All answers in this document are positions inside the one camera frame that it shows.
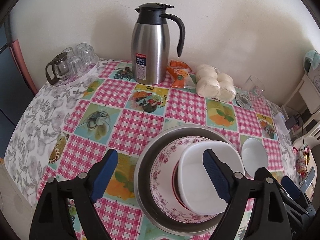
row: red label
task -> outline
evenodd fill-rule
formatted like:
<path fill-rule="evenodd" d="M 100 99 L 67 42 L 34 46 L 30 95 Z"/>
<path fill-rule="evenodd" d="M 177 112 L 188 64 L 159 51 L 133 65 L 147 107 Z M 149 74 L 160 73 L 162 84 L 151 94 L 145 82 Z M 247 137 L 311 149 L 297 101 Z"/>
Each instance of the red label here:
<path fill-rule="evenodd" d="M 146 56 L 146 55 L 139 54 L 139 53 L 136 53 L 136 57 L 144 57 L 144 58 L 147 58 L 147 56 Z"/>

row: steamed bun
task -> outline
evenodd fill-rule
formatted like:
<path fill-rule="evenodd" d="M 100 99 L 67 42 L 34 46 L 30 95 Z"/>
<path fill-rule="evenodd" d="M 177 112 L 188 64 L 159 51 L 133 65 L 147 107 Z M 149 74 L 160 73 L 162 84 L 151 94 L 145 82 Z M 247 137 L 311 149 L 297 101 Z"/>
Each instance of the steamed bun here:
<path fill-rule="evenodd" d="M 226 73 L 219 73 L 217 75 L 217 80 L 220 83 L 221 81 L 227 81 L 233 85 L 233 79 L 232 77 L 228 76 Z"/>
<path fill-rule="evenodd" d="M 196 85 L 198 96 L 203 98 L 216 97 L 220 91 L 219 82 L 210 76 L 203 77 Z"/>
<path fill-rule="evenodd" d="M 216 73 L 216 70 L 214 67 L 204 67 L 202 69 L 199 69 L 196 73 L 196 82 L 198 82 L 201 78 L 204 77 L 213 77 L 214 79 L 217 79 L 218 74 Z"/>
<path fill-rule="evenodd" d="M 200 69 L 203 69 L 203 68 L 211 68 L 212 66 L 208 65 L 208 64 L 201 64 L 199 66 L 196 67 L 196 71 L 198 72 Z"/>
<path fill-rule="evenodd" d="M 217 95 L 217 99 L 224 102 L 230 102 L 236 97 L 236 90 L 233 84 L 228 81 L 221 81 L 219 82 L 219 85 L 220 90 Z"/>

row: thermos label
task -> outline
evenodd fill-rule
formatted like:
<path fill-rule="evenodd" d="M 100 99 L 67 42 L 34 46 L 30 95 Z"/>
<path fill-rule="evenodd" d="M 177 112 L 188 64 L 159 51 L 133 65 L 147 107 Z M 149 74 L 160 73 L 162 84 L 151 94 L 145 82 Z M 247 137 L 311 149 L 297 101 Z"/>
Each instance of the thermos label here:
<path fill-rule="evenodd" d="M 146 80 L 147 56 L 136 53 L 136 74 L 137 78 Z"/>

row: electrical cable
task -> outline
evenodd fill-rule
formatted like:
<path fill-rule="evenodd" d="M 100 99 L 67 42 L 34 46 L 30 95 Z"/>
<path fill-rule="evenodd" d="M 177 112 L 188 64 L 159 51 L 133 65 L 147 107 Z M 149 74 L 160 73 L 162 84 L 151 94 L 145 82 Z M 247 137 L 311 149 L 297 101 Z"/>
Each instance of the electrical cable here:
<path fill-rule="evenodd" d="M 320 106 L 319 106 L 318 109 L 317 109 L 314 113 L 312 113 L 311 115 L 315 114 L 315 113 L 318 112 L 319 110 L 320 110 Z"/>
<path fill-rule="evenodd" d="M 305 165 L 306 165 L 306 168 L 307 168 L 307 153 L 306 153 L 306 150 L 305 150 L 305 146 L 304 146 L 304 139 L 303 139 L 303 120 L 302 120 L 302 116 L 301 116 L 301 114 L 299 114 L 300 116 L 300 118 L 301 118 L 301 132 L 302 132 L 302 143 L 303 143 L 303 150 L 304 150 L 304 152 L 305 152 L 305 154 L 306 154 L 306 158 L 305 158 Z"/>

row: towel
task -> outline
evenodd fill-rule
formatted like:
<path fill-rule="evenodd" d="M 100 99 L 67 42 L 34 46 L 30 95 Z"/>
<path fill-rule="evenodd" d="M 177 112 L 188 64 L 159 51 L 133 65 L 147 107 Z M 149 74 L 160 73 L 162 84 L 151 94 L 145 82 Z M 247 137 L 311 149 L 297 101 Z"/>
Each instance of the towel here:
<path fill-rule="evenodd" d="M 310 67 L 312 67 L 313 70 L 315 70 L 320 64 L 320 54 L 316 52 L 315 50 L 309 50 L 303 60 L 303 67 L 308 73 L 310 70 Z"/>

